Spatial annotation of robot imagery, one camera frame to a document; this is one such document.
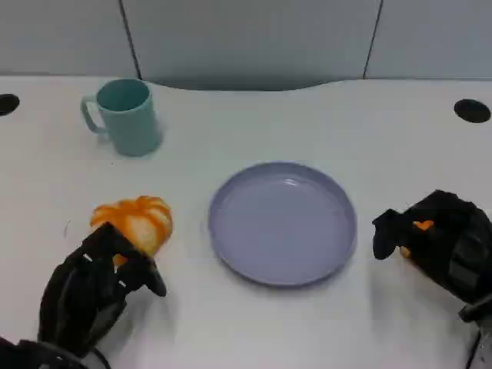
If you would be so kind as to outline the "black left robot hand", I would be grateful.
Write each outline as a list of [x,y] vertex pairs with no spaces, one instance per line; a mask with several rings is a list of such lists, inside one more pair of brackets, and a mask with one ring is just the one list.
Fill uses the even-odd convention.
[[154,260],[103,224],[53,271],[42,295],[38,340],[86,356],[115,325],[127,295],[143,286],[167,294]]

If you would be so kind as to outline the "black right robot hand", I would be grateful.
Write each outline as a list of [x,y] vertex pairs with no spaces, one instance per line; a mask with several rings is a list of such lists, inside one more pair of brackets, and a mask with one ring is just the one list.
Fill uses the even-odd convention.
[[372,221],[373,253],[396,248],[433,282],[473,304],[491,293],[491,220],[473,202],[436,190],[400,213]]

